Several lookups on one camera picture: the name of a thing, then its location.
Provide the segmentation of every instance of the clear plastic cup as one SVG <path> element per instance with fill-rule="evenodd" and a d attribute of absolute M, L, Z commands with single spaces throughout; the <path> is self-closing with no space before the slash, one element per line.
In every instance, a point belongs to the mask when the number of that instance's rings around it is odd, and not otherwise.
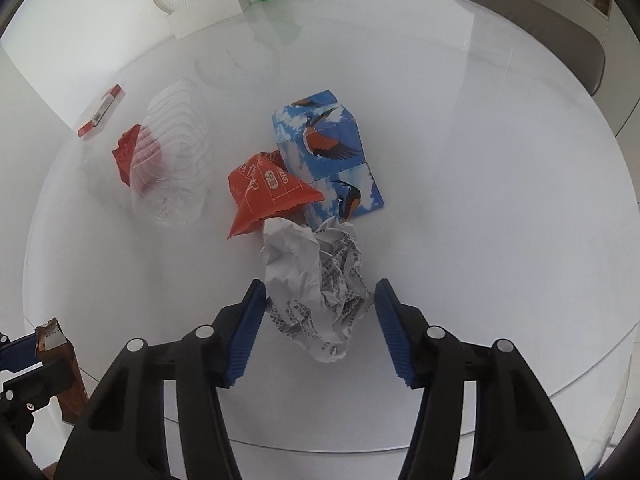
<path fill-rule="evenodd" d="M 211 176 L 210 120 L 204 96 L 182 78 L 149 103 L 130 167 L 134 211 L 160 225 L 193 222 Z"/>

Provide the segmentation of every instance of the gray chair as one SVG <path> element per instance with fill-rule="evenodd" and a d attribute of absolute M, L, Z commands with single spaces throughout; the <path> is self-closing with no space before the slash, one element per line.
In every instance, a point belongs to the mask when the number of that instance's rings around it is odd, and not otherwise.
<path fill-rule="evenodd" d="M 533 0 L 470 0 L 526 30 L 553 52 L 590 95 L 600 87 L 604 49 L 596 37 Z"/>

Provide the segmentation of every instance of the red plastic wrapper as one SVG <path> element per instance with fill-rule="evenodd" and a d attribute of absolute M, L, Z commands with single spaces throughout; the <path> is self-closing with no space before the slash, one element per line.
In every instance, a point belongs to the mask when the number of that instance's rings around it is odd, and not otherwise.
<path fill-rule="evenodd" d="M 131 161 L 138 138 L 140 138 L 140 156 L 138 157 L 140 161 L 136 167 L 136 189 L 139 192 L 143 192 L 149 184 L 152 184 L 156 180 L 154 175 L 157 171 L 151 170 L 160 165 L 162 156 L 160 144 L 151 135 L 149 130 L 140 127 L 139 124 L 127 130 L 118 140 L 118 147 L 113 150 L 113 158 L 116 159 L 116 164 L 120 171 L 120 179 L 127 184 L 127 186 L 131 187 Z"/>
<path fill-rule="evenodd" d="M 258 153 L 229 174 L 238 214 L 228 238 L 256 231 L 272 216 L 289 216 L 324 195 L 285 171 L 279 151 Z"/>

